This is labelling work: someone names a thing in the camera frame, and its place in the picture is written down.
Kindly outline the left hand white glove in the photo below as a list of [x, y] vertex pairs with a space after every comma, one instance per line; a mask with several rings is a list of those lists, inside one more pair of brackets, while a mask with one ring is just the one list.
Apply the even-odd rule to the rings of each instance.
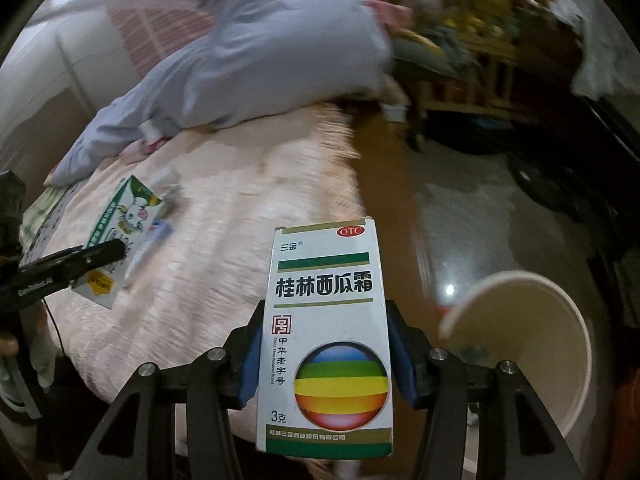
[[17, 312], [14, 321], [1, 333], [1, 411], [11, 422], [32, 426], [47, 413], [61, 352], [42, 301]]

